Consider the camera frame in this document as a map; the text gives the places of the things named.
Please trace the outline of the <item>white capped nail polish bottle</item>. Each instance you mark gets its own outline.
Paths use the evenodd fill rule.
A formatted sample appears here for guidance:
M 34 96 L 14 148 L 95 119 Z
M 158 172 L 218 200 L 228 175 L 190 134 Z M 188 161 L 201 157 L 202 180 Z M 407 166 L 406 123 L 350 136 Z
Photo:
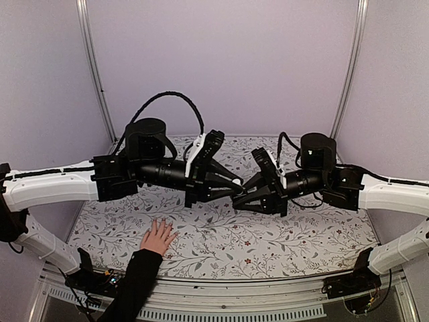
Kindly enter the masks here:
M 241 180 L 236 178 L 232 180 L 232 183 L 237 187 L 237 188 L 241 188 L 242 187 L 242 183 Z

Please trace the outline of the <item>black sleeved forearm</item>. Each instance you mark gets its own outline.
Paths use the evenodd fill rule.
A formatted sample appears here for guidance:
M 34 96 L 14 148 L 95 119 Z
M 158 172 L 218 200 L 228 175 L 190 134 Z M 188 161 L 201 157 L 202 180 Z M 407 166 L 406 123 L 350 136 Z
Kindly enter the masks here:
M 134 252 L 113 302 L 97 321 L 135 321 L 156 283 L 162 256 L 151 250 Z

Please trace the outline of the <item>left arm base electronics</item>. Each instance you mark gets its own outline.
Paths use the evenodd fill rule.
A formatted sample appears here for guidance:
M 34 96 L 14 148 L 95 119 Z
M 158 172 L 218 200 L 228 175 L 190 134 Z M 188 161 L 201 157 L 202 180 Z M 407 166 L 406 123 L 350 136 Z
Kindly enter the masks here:
M 94 270 L 90 255 L 82 248 L 77 249 L 80 256 L 78 271 L 73 274 L 65 274 L 65 285 L 72 291 L 78 303 L 78 310 L 85 314 L 89 321 L 93 319 L 93 310 L 90 306 L 101 307 L 102 301 L 91 296 L 91 294 L 114 297 L 117 293 L 119 281 L 122 278 L 113 269 L 97 272 Z

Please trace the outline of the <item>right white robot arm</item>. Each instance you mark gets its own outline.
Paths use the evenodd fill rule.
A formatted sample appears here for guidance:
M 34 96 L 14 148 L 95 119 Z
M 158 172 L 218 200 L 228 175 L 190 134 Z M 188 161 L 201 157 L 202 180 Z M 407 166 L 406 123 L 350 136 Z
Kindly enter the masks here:
M 289 201 L 319 193 L 321 201 L 351 211 L 384 209 L 428 216 L 428 182 L 389 178 L 352 164 L 336 161 L 336 141 L 322 133 L 300 139 L 300 168 L 286 172 L 280 157 L 265 148 L 252 151 L 259 166 L 233 199 L 239 210 L 263 214 L 287 213 Z

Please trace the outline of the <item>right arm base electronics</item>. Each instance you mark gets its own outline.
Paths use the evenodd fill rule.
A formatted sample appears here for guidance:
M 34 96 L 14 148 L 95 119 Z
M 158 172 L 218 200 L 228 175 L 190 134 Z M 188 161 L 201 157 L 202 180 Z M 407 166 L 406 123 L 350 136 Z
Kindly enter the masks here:
M 374 248 L 367 248 L 359 253 L 352 272 L 340 276 L 327 277 L 323 280 L 321 293 L 328 299 L 351 296 L 360 292 L 368 292 L 360 298 L 344 301 L 345 308 L 354 316 L 367 315 L 374 312 L 386 301 L 392 285 L 392 271 L 389 270 L 389 284 L 381 299 L 381 278 L 369 269 L 369 256 Z

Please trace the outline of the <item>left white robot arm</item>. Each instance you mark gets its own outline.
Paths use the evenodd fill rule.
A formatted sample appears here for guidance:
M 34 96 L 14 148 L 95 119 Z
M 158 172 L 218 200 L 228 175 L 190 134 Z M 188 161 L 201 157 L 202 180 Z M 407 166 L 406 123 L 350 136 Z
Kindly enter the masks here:
M 166 135 L 166 124 L 140 119 L 125 129 L 123 149 L 63 168 L 22 172 L 1 165 L 1 241 L 21 245 L 57 266 L 85 291 L 95 290 L 99 275 L 90 256 L 67 246 L 42 227 L 29 209 L 67 201 L 115 201 L 144 185 L 183 191 L 185 205 L 240 195 L 242 180 L 214 160 L 224 133 L 212 130 L 192 143 L 187 160 L 179 160 Z

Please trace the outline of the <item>person's bare hand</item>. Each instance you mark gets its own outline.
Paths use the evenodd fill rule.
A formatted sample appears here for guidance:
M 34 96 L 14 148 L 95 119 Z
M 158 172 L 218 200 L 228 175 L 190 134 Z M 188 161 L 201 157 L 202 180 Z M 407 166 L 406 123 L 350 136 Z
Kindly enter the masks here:
M 154 219 L 151 227 L 146 231 L 140 243 L 140 250 L 149 250 L 164 256 L 171 243 L 178 237 L 178 233 L 172 233 L 172 223 L 166 219 Z

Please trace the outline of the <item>floral patterned table mat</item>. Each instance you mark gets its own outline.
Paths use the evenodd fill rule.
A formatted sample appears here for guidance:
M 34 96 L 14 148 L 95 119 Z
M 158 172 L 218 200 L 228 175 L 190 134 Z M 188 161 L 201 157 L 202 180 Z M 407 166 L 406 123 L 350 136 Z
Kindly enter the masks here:
M 160 268 L 162 276 L 197 279 L 266 279 L 349 270 L 361 250 L 378 239 L 365 212 L 322 204 L 308 195 L 288 214 L 238 211 L 231 200 L 184 205 L 184 193 L 144 187 L 136 195 L 88 202 L 68 240 L 87 251 L 94 266 L 124 270 L 154 220 L 177 233 Z

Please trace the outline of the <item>metal table front rail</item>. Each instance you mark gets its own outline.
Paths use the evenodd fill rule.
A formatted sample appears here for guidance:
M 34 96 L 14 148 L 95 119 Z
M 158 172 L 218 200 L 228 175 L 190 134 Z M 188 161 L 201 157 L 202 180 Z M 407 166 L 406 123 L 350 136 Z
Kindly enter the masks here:
M 161 278 L 139 321 L 423 321 L 401 268 L 379 291 L 331 299 L 324 275 L 271 280 Z

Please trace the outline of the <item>right aluminium frame post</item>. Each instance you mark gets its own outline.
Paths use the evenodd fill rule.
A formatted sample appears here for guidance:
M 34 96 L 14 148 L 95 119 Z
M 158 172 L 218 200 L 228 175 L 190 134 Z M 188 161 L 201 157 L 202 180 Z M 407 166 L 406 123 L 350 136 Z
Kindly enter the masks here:
M 359 54 L 365 33 L 368 6 L 368 0 L 358 0 L 357 2 L 357 13 L 355 17 L 355 26 L 353 29 L 353 39 L 351 42 L 349 62 L 347 64 L 345 79 L 343 82 L 338 107 L 336 108 L 334 122 L 330 131 L 330 137 L 334 140 L 339 137 L 341 125 L 343 123 L 343 119 L 347 110 L 348 100 L 351 94 L 353 79 L 355 76 L 355 71 L 357 69 Z

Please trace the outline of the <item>aluminium frame post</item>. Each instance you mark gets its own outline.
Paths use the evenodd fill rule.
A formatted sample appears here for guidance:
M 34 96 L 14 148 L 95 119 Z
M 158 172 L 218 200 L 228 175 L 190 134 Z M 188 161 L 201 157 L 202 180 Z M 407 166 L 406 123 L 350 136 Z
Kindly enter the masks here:
M 99 109 L 101 110 L 101 117 L 110 141 L 115 143 L 117 141 L 117 135 L 115 133 L 113 121 L 107 105 L 104 86 L 102 84 L 102 80 L 99 72 L 99 66 L 97 64 L 95 46 L 94 46 L 92 32 L 90 28 L 90 19 L 88 14 L 87 1 L 76 0 L 76 7 L 77 7 L 77 13 L 78 13 L 78 20 L 80 24 L 80 30 L 82 34 L 82 40 L 83 40 L 84 49 L 86 52 L 86 59 L 88 61 L 88 67 L 90 70 L 90 75 L 95 89 L 95 95 L 99 104 Z
M 347 64 L 345 79 L 343 82 L 338 107 L 336 108 L 334 122 L 330 131 L 330 137 L 334 140 L 339 137 L 341 125 L 343 123 L 343 119 L 347 110 L 348 100 L 351 94 L 353 79 L 355 76 L 355 71 L 357 69 L 359 54 L 365 33 L 368 6 L 368 0 L 358 0 L 357 2 L 357 13 L 355 17 L 355 26 L 353 29 L 353 39 L 351 42 L 349 62 Z

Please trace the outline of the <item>left aluminium frame post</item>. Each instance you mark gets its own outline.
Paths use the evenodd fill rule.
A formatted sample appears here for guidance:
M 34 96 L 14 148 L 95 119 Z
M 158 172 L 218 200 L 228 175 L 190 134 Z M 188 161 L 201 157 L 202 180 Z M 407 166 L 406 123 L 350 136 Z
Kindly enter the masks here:
M 90 19 L 88 14 L 87 1 L 76 0 L 76 7 L 77 7 L 77 13 L 78 13 L 78 20 L 80 24 L 80 30 L 82 34 L 82 40 L 83 40 L 84 49 L 86 52 L 86 59 L 88 61 L 88 67 L 90 70 L 90 75 L 95 89 L 95 95 L 99 104 L 99 109 L 101 110 L 101 117 L 110 141 L 115 143 L 117 141 L 117 135 L 115 133 L 113 121 L 107 105 L 104 86 L 102 84 L 102 80 L 99 72 L 99 66 L 97 64 L 95 46 L 94 46 L 92 32 L 90 28 Z

